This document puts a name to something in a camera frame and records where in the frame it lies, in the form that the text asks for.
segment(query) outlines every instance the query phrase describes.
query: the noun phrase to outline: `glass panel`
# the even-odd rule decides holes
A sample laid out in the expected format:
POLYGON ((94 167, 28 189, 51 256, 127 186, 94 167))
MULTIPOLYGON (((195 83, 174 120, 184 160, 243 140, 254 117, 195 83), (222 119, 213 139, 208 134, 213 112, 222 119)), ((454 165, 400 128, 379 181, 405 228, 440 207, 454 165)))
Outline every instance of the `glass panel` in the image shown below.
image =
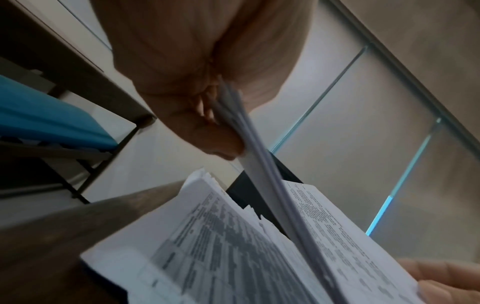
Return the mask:
POLYGON ((303 52, 277 97, 250 115, 272 149, 367 42, 327 0, 318 2, 303 52))
POLYGON ((435 120, 387 63, 367 51, 276 156, 366 231, 435 120))
POLYGON ((370 235, 393 256, 479 261, 480 162, 442 125, 370 235))

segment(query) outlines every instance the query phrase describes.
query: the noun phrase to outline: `document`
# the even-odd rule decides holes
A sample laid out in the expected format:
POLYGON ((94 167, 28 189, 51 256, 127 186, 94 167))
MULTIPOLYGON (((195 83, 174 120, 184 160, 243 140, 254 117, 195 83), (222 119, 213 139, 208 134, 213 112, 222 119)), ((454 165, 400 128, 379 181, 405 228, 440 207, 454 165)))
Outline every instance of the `document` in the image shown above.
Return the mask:
MULTIPOLYGON (((81 258, 131 303, 333 303, 272 223, 229 201, 205 171, 193 175, 176 198, 81 258)), ((350 303, 422 303, 415 280, 315 187, 285 186, 350 303)))

